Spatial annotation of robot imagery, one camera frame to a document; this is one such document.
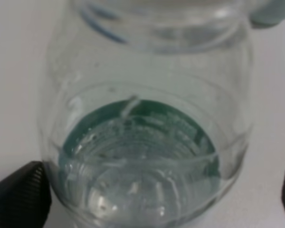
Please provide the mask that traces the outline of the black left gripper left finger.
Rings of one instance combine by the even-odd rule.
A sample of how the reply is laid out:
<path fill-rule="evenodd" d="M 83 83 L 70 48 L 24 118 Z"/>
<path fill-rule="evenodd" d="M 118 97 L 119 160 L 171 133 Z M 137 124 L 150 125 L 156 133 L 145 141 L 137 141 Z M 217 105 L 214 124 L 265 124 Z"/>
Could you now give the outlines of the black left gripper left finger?
<path fill-rule="evenodd" d="M 42 228 L 52 204 L 40 161 L 32 161 L 0 181 L 0 228 Z"/>

